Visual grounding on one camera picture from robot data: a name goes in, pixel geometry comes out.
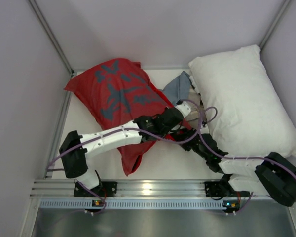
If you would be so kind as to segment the red pillowcase with grey print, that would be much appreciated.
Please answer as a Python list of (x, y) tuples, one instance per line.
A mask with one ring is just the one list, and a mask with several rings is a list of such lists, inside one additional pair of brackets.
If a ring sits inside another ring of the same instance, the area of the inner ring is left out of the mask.
[(172, 107), (141, 64), (125, 58), (94, 66), (71, 79), (65, 90), (75, 94), (102, 130), (126, 124), (139, 116), (154, 116)]

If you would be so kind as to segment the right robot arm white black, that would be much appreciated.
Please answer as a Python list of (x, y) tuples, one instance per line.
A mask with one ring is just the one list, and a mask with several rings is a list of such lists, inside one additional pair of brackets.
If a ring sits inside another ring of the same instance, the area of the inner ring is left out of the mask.
[(248, 158), (229, 158), (220, 150), (210, 134), (196, 134), (194, 129), (183, 129), (172, 135), (186, 151), (200, 155), (207, 167), (222, 174), (219, 191), (214, 196), (231, 197), (236, 192), (268, 196), (277, 203), (291, 207), (296, 202), (296, 167), (279, 153)]

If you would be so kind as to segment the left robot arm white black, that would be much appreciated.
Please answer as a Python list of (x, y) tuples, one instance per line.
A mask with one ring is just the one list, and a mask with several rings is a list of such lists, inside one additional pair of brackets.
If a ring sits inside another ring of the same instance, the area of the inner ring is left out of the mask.
[(59, 152), (68, 179), (76, 179), (84, 187), (97, 192), (102, 187), (96, 170), (88, 167), (87, 159), (115, 148), (137, 145), (164, 138), (190, 113), (190, 106), (180, 104), (165, 108), (155, 116), (140, 116), (128, 123), (97, 133), (79, 135), (71, 131)]

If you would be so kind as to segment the beige grey pillowcase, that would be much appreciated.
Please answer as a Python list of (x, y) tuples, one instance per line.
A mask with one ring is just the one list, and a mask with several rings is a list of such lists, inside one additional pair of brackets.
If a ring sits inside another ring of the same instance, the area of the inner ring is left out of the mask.
[(189, 89), (188, 99), (195, 102), (197, 106), (191, 102), (188, 102), (188, 104), (191, 106), (191, 112), (185, 119), (192, 128), (197, 128), (199, 119), (199, 113), (197, 108), (200, 107), (201, 109), (204, 109), (204, 106), (201, 100), (201, 96), (194, 90), (192, 86), (190, 86)]

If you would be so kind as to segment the blue grey pillowcase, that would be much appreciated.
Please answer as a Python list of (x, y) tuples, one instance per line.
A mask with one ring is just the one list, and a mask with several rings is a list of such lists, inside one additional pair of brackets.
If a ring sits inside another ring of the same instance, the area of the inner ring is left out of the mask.
[(183, 71), (161, 90), (172, 105), (175, 106), (179, 100), (189, 98), (191, 88), (189, 76), (187, 72)]

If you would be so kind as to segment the white bare pillow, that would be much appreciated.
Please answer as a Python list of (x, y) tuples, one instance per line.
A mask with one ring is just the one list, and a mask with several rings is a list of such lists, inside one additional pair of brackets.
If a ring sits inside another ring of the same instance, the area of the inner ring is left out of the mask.
[(257, 45), (196, 57), (189, 68), (208, 109), (209, 132), (221, 150), (231, 157), (264, 157), (270, 152), (296, 157), (296, 128)]

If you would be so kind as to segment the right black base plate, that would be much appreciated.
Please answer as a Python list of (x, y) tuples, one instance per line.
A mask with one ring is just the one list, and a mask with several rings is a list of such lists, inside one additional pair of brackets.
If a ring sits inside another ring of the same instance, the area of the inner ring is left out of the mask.
[(241, 197), (246, 198), (250, 196), (248, 191), (235, 191), (228, 183), (220, 181), (206, 181), (205, 193), (208, 198), (225, 198), (225, 197)]

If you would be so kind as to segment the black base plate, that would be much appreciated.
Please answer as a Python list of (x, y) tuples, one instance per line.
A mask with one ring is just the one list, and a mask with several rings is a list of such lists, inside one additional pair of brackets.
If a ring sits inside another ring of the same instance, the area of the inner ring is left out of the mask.
[[(114, 197), (117, 192), (117, 182), (113, 181), (102, 181), (101, 184), (91, 189), (92, 192), (96, 193), (102, 198)], [(94, 195), (88, 192), (78, 182), (75, 183), (74, 197), (93, 197)]]
[(246, 198), (250, 196), (248, 191), (235, 191), (228, 183), (220, 181), (206, 181), (205, 193), (208, 198), (225, 198), (225, 197), (241, 197)]

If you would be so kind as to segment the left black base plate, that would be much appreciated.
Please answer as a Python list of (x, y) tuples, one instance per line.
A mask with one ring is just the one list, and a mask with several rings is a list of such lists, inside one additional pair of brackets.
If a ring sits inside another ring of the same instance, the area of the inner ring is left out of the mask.
[[(117, 192), (117, 182), (113, 181), (102, 181), (101, 184), (91, 189), (92, 192), (96, 193), (102, 198), (114, 197)], [(88, 192), (78, 182), (75, 183), (74, 197), (93, 197), (94, 195)]]

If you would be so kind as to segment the aluminium mounting rail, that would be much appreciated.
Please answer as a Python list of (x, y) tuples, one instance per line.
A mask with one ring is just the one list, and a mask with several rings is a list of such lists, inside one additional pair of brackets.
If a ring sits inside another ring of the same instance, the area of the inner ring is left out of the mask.
[[(117, 182), (113, 198), (120, 199), (206, 199), (207, 180), (103, 180)], [(75, 180), (35, 180), (32, 198), (73, 198)]]

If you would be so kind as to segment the right aluminium corner post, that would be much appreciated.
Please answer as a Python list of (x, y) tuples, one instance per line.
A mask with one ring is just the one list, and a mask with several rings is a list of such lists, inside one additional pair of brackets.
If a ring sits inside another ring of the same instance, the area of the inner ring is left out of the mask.
[(280, 21), (282, 20), (282, 18), (284, 17), (284, 15), (286, 14), (286, 12), (288, 11), (290, 5), (292, 4), (292, 0), (283, 0), (281, 3), (280, 8), (278, 9), (278, 11), (276, 12), (275, 16), (273, 17), (271, 24), (269, 25), (269, 27), (267, 28), (267, 31), (265, 32), (259, 47), (260, 50), (262, 51), (264, 49), (264, 47), (266, 46), (266, 44), (268, 43), (269, 39), (271, 38), (272, 34), (274, 33), (275, 29), (277, 28), (277, 26), (279, 25)]

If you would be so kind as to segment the aluminium corner post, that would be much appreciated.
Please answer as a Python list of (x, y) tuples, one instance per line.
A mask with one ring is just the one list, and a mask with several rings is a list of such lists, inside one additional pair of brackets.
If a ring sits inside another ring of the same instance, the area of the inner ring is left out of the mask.
[(67, 57), (64, 54), (64, 51), (62, 50), (54, 32), (52, 31), (49, 23), (46, 20), (46, 17), (43, 14), (43, 11), (39, 7), (38, 3), (36, 0), (27, 0), (27, 3), (29, 4), (30, 8), (34, 12), (37, 20), (39, 21), (40, 25), (42, 26), (44, 32), (46, 33), (47, 37), (49, 38), (52, 46), (56, 50), (56, 53), (60, 57), (63, 65), (65, 66), (66, 70), (68, 73), (72, 76), (74, 74), (74, 69), (70, 65)]
[(279, 25), (280, 21), (282, 20), (282, 18), (284, 17), (284, 15), (286, 14), (286, 12), (288, 11), (290, 5), (292, 4), (292, 0), (283, 0), (281, 3), (280, 8), (278, 9), (278, 11), (276, 12), (275, 16), (273, 17), (271, 24), (269, 25), (269, 27), (267, 28), (267, 31), (265, 32), (259, 47), (260, 50), (262, 51), (264, 49), (264, 47), (266, 46), (266, 44), (268, 43), (269, 39), (271, 38), (272, 34), (274, 33), (275, 29), (277, 28), (277, 26)]

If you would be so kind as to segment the left aluminium corner post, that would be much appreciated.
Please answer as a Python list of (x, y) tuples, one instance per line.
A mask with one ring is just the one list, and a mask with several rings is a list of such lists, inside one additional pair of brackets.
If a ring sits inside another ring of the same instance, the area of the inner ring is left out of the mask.
[(29, 4), (30, 8), (34, 12), (37, 20), (39, 21), (40, 25), (42, 26), (44, 32), (46, 33), (47, 37), (49, 38), (52, 46), (56, 50), (56, 53), (60, 57), (63, 65), (65, 66), (66, 70), (68, 73), (72, 76), (74, 74), (74, 69), (70, 65), (67, 57), (64, 54), (64, 51), (62, 50), (54, 32), (52, 31), (49, 23), (46, 20), (46, 17), (43, 14), (43, 11), (39, 7), (38, 3), (36, 0), (27, 0), (27, 3)]

